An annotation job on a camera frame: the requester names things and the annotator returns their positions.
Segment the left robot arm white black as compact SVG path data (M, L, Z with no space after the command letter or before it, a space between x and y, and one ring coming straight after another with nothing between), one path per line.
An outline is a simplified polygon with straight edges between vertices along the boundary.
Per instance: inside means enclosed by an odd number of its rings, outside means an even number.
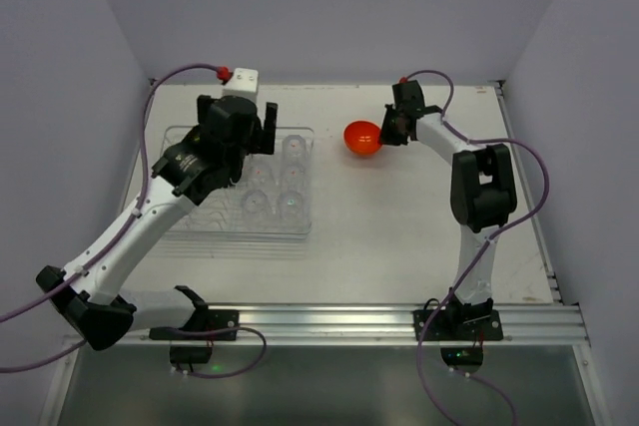
M241 178L248 155L275 151L279 107L225 95L197 99L197 123L145 166L135 199L64 267L44 267L36 282L55 309L96 351L126 333L150 329L163 339L202 336L214 321L205 301L187 286L126 291L127 278L163 235L212 192Z

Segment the orange plastic bowl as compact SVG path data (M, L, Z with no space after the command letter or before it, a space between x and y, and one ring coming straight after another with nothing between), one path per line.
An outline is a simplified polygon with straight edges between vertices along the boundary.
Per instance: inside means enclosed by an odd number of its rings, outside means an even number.
M361 157L375 155L381 149L379 142L380 127L370 121L357 120L349 123L343 130L346 148Z

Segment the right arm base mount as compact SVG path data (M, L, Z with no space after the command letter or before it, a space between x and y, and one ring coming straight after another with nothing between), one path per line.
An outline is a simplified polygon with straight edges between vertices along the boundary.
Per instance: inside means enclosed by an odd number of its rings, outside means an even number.
M425 342L457 342L461 346L441 346L440 356L447 367L463 374L479 371L484 360L484 344L504 339L499 312L492 299L477 304L461 303L455 297L435 313L436 298L412 312L415 339L418 340L428 320Z

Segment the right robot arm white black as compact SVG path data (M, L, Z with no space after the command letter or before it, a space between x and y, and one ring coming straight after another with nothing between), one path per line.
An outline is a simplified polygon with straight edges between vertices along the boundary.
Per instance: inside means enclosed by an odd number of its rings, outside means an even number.
M425 104L417 81L392 86L378 142L403 146L411 141L431 148L451 168L450 208L460 225L457 274L442 306L415 310L415 337L424 341L501 340L493 308L492 273L496 233L517 207L510 150L502 143L480 145L456 133L443 110Z

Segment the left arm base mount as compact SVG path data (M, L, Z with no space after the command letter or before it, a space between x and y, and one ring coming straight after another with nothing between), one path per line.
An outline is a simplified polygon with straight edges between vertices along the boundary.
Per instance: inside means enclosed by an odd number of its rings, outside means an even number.
M235 341L240 313L235 309L198 310L185 326L176 330L155 327L149 332L154 341L169 341L169 361L176 369L195 372L213 356L216 341Z

